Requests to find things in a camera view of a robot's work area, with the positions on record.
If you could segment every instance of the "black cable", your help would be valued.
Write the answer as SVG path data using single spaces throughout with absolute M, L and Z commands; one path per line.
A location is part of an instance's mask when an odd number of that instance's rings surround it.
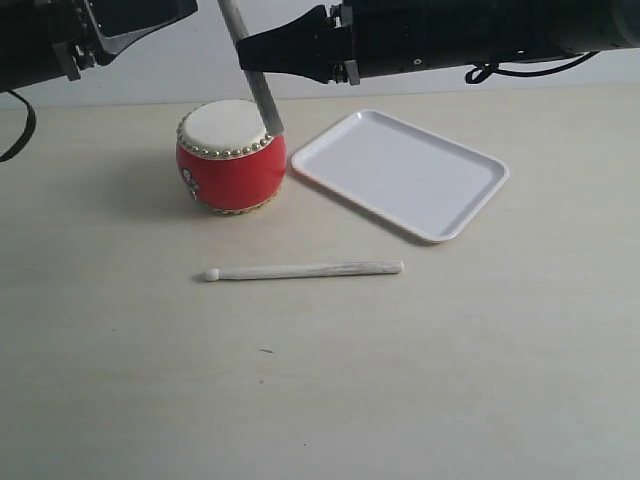
M 13 95 L 27 107 L 27 120 L 24 125 L 24 131 L 22 132 L 22 135 L 20 135 L 20 138 L 18 138 L 16 143 L 14 143 L 13 146 L 9 148 L 9 150 L 0 155 L 0 163 L 11 160 L 13 157 L 18 155 L 24 149 L 24 147 L 27 146 L 27 144 L 31 140 L 31 137 L 33 137 L 33 134 L 36 131 L 37 124 L 36 111 L 33 109 L 31 104 L 14 91 L 9 91 L 7 93 L 9 95 Z
M 495 63 L 477 64 L 476 68 L 467 73 L 467 75 L 465 76 L 465 80 L 469 85 L 479 85 L 494 74 L 502 75 L 504 77 L 517 78 L 545 77 L 547 75 L 554 75 L 556 73 L 565 72 L 571 68 L 577 67 L 578 65 L 582 65 L 583 63 L 595 57 L 598 53 L 600 52 L 587 53 L 565 65 L 561 65 L 556 68 L 550 68 L 549 70 L 540 70 L 537 72 L 516 72 L 513 70 L 502 70 L 500 68 L 500 65 Z

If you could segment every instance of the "table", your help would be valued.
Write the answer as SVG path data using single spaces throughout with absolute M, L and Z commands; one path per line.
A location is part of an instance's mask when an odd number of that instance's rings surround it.
M 0 477 L 635 480 L 640 86 L 279 106 L 291 151 L 376 108 L 512 177 L 436 247 L 294 176 L 218 218 L 174 164 L 192 105 L 40 111 L 0 166 Z M 407 271 L 193 278 L 360 259 Z

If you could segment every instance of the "white plastic tray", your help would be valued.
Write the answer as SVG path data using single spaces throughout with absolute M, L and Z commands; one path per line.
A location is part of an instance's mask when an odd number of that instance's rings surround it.
M 374 110 L 347 117 L 292 163 L 303 176 L 434 243 L 460 234 L 509 177 L 499 160 Z

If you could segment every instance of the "drum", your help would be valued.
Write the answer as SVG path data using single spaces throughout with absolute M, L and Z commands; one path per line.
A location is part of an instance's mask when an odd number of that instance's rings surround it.
M 267 134 L 255 103 L 203 105 L 180 122 L 177 133 L 180 175 L 197 202 L 239 214 L 267 203 L 280 189 L 285 141 Z

